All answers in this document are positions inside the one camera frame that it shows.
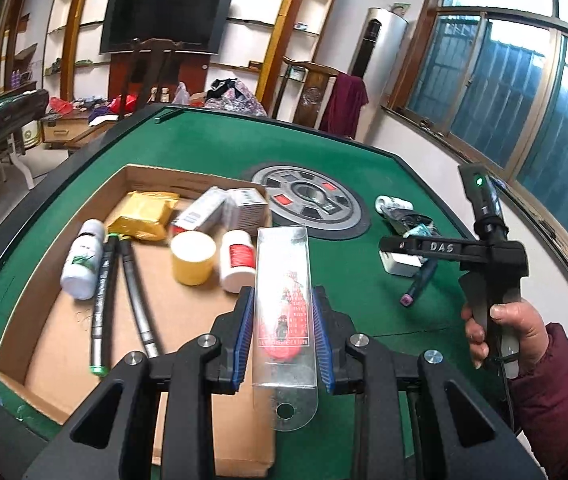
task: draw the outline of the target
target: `window frame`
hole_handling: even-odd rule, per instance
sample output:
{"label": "window frame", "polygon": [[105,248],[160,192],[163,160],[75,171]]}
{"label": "window frame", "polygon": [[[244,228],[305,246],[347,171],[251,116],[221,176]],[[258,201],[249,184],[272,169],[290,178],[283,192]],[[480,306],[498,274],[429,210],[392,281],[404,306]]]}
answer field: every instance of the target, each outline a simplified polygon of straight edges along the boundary
{"label": "window frame", "polygon": [[[452,148],[458,150],[470,160],[486,165],[491,173],[499,177],[509,186],[510,192],[526,206],[528,212],[532,213],[532,215],[539,220],[538,223],[541,224],[541,228],[544,228],[543,225],[546,224],[555,231],[555,241],[560,250],[568,257],[567,229],[565,229],[550,211],[517,180],[518,174],[525,163],[526,157],[530,153],[548,107],[551,104],[561,57],[564,55],[563,46],[566,44],[564,37],[568,38],[568,22],[563,22],[559,19],[559,1],[553,0],[552,16],[543,16],[532,12],[496,7],[443,7],[442,1],[443,0],[425,0],[416,23],[413,38],[409,44],[407,57],[398,73],[393,91],[388,96],[387,107],[408,118],[408,120],[413,121],[428,133],[443,137]],[[446,120],[444,120],[442,124],[433,124],[432,121],[419,116],[415,112],[407,110],[406,107],[410,101],[413,87],[420,76],[422,66],[427,60],[433,35],[436,31],[436,23],[440,16],[451,14],[456,16],[480,16],[480,25],[474,38],[469,60],[458,83],[458,92],[446,114]],[[488,20],[491,19],[506,20],[546,28],[550,32],[549,50],[544,68],[542,69],[538,91],[522,127],[522,132],[509,156],[509,160],[503,168],[450,132],[450,127],[459,111],[464,93],[468,88],[468,82],[475,69],[487,29],[486,24]]]}

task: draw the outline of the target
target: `white plastic bottle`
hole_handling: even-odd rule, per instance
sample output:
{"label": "white plastic bottle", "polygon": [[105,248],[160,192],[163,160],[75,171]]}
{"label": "white plastic bottle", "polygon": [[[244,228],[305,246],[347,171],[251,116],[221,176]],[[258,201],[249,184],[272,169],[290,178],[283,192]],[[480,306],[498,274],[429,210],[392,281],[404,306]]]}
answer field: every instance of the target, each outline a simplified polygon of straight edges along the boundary
{"label": "white plastic bottle", "polygon": [[219,249],[219,283],[237,294],[243,286],[255,286],[255,250],[246,231],[228,231]]}
{"label": "white plastic bottle", "polygon": [[86,220],[70,246],[60,283],[75,300],[89,300],[95,294],[105,234],[102,222]]}

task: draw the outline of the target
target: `red jacket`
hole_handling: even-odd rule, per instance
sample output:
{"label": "red jacket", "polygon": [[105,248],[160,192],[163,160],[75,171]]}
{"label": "red jacket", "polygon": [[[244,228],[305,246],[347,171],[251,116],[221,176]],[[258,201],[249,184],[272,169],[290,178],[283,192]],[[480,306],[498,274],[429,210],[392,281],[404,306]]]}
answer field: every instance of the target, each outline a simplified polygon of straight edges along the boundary
{"label": "red jacket", "polygon": [[510,382],[515,412],[550,480],[568,480],[568,339],[549,323],[548,349],[535,369]]}
{"label": "red jacket", "polygon": [[365,104],[368,104],[368,95],[362,78],[340,73],[335,80],[319,129],[328,134],[354,139],[359,113]]}

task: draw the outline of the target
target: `floor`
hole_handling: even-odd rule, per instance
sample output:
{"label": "floor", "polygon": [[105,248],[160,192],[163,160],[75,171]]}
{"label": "floor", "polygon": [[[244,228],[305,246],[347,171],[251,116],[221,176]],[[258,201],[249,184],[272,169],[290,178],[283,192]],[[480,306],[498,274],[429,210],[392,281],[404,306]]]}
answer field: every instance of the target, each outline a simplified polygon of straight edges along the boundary
{"label": "floor", "polygon": [[[30,169],[36,185],[66,158],[65,150],[46,150],[39,145],[28,150],[21,160]],[[10,164],[4,164],[4,169],[6,182],[0,182],[0,223],[28,193],[24,175]]]}

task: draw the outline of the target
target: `wooden chair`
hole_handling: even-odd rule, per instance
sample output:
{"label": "wooden chair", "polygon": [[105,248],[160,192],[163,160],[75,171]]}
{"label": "wooden chair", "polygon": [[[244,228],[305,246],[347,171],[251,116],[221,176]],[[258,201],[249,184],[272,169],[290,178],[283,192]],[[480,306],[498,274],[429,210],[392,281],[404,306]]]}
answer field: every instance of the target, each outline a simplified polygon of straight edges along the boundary
{"label": "wooden chair", "polygon": [[293,68],[304,68],[308,70],[308,74],[306,75],[304,88],[302,88],[302,94],[299,96],[299,101],[297,102],[293,123],[314,128],[317,122],[317,116],[320,112],[321,103],[326,94],[328,82],[331,77],[337,77],[339,75],[339,70],[331,68],[330,66],[311,63],[310,61],[295,61],[288,57],[284,57],[284,63],[288,66],[286,67],[284,80],[279,87],[279,92],[275,99],[272,117],[274,119],[277,118],[279,106],[281,105],[286,90],[286,83],[290,79]]}
{"label": "wooden chair", "polygon": [[142,89],[138,94],[137,102],[135,104],[134,111],[141,110],[148,103],[148,99],[151,97],[151,89],[155,86],[161,88],[164,80],[162,79],[165,70],[171,65],[171,60],[176,52],[182,50],[184,46],[183,42],[175,43],[171,40],[146,40],[139,41],[134,40],[132,42],[132,56],[131,62],[128,68],[128,73],[126,74],[126,79],[124,80],[124,85],[121,91],[121,106],[119,107],[119,120],[124,118],[126,114],[126,98],[129,94],[129,86],[131,84],[132,73],[137,66],[137,62],[140,60],[140,55],[142,51],[150,51],[148,64],[144,72],[144,78],[142,80]]}

